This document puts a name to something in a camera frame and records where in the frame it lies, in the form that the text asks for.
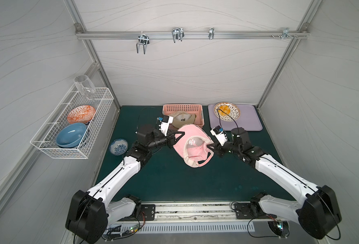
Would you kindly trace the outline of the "beige baseball cap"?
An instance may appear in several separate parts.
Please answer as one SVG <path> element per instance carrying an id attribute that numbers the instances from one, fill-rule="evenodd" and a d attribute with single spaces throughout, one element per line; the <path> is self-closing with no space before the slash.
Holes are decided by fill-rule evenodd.
<path id="1" fill-rule="evenodd" d="M 185 111 L 177 111 L 169 115 L 173 117 L 172 126 L 179 129 L 180 127 L 188 124 L 193 124 L 196 120 L 195 114 L 190 114 Z"/>

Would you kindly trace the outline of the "pink baseball cap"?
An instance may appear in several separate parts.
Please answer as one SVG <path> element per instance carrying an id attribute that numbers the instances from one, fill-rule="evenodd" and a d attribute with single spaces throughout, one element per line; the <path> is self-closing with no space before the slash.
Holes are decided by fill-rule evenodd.
<path id="1" fill-rule="evenodd" d="M 203 167 L 212 159 L 214 152 L 208 145 L 214 142 L 202 128 L 188 124 L 180 127 L 177 132 L 184 132 L 184 135 L 176 135 L 177 143 L 173 148 L 188 166 Z"/>

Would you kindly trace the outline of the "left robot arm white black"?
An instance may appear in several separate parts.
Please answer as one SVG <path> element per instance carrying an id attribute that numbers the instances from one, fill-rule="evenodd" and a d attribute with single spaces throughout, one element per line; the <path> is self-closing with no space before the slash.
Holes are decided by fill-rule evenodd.
<path id="1" fill-rule="evenodd" d="M 145 125 L 136 135 L 137 140 L 121 163 L 106 178 L 86 192 L 79 190 L 73 195 L 65 227 L 82 242 L 94 244 L 112 222 L 140 217 L 139 198 L 127 195 L 115 203 L 111 201 L 125 183 L 147 164 L 154 149 L 172 148 L 185 133 L 162 132 L 152 125 Z"/>

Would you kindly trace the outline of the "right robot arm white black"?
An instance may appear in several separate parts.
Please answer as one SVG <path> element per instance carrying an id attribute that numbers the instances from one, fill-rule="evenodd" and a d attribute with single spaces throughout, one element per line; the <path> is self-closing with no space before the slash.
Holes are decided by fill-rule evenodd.
<path id="1" fill-rule="evenodd" d="M 217 142 L 208 147 L 219 157 L 231 153 L 253 169 L 269 177 L 294 200 L 276 198 L 260 193 L 250 201 L 249 212 L 253 218 L 266 215 L 282 217 L 299 224 L 311 237 L 321 240 L 342 220 L 335 191 L 329 186 L 320 187 L 297 175 L 258 146 L 253 146 L 248 132 L 243 128 L 231 130 L 232 139 L 217 126 L 211 129 Z"/>

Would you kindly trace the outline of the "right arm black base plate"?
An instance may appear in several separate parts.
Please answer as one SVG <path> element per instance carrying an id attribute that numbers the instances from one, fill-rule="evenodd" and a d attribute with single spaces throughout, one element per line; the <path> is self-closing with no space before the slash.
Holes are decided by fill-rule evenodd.
<path id="1" fill-rule="evenodd" d="M 266 214 L 257 203 L 232 202 L 230 208 L 235 212 L 237 219 L 276 219 L 273 214 Z"/>

